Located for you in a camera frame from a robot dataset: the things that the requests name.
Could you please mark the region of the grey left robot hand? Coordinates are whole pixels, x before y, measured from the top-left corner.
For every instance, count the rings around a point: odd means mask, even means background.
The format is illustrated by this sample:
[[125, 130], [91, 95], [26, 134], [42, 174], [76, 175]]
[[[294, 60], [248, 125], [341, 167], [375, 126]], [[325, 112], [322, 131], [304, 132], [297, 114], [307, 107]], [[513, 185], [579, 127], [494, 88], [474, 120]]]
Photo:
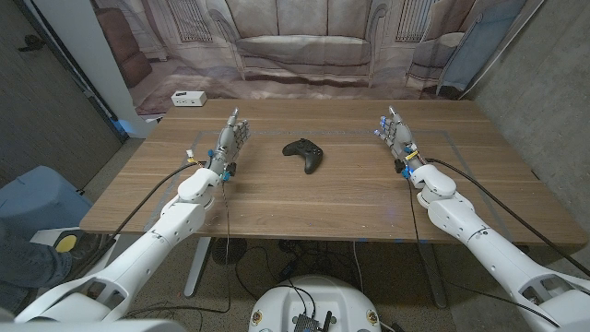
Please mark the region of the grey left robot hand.
[[222, 174], [226, 167], [238, 159], [240, 150], [250, 137], [250, 126], [247, 120], [238, 120], [239, 109], [235, 108], [221, 129], [216, 147], [213, 149], [208, 169]]

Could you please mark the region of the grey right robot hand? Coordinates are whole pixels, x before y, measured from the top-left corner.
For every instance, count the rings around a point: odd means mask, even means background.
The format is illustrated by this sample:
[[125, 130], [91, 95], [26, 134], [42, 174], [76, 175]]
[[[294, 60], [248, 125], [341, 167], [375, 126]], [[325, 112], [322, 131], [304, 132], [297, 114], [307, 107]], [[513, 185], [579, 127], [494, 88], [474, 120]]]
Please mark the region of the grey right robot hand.
[[401, 115], [392, 105], [388, 107], [388, 112], [388, 115], [381, 117], [380, 127], [374, 134], [385, 143], [394, 156], [395, 171], [410, 175], [423, 166], [425, 161], [419, 155], [416, 141]]

